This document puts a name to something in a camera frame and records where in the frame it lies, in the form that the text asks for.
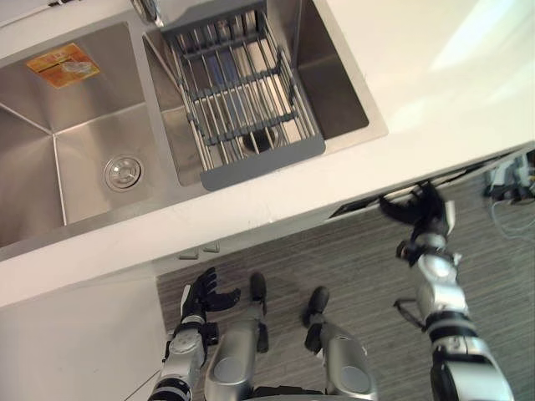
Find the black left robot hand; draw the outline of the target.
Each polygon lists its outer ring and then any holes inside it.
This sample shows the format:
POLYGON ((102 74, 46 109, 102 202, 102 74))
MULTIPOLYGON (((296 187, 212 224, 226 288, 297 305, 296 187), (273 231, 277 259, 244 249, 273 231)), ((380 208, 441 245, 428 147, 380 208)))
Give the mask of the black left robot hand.
POLYGON ((237 305, 241 290, 217 292, 217 273, 214 267, 205 270, 190 286, 181 304, 181 322, 188 318, 206 322, 208 312, 222 312, 237 305))

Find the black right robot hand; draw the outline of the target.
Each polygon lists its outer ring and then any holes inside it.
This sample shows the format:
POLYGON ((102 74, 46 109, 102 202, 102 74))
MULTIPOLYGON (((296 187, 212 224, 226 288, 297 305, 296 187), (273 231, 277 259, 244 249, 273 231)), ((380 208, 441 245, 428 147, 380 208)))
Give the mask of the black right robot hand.
POLYGON ((434 234, 447 238, 450 232, 446 202, 430 182, 419 183, 410 192, 410 199, 393 202, 384 196, 379 198, 381 211, 389 218, 413 227, 410 239, 434 234))

